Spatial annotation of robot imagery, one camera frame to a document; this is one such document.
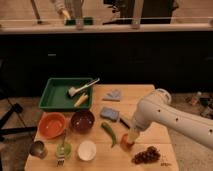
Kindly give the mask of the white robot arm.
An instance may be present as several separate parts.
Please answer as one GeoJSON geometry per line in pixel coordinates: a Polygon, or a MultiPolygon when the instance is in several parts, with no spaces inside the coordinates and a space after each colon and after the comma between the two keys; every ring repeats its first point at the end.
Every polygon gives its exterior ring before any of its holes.
{"type": "Polygon", "coordinates": [[[175,109],[171,100],[170,93],[161,88],[142,97],[132,116],[127,142],[132,144],[156,122],[213,150],[213,120],[175,109]]]}

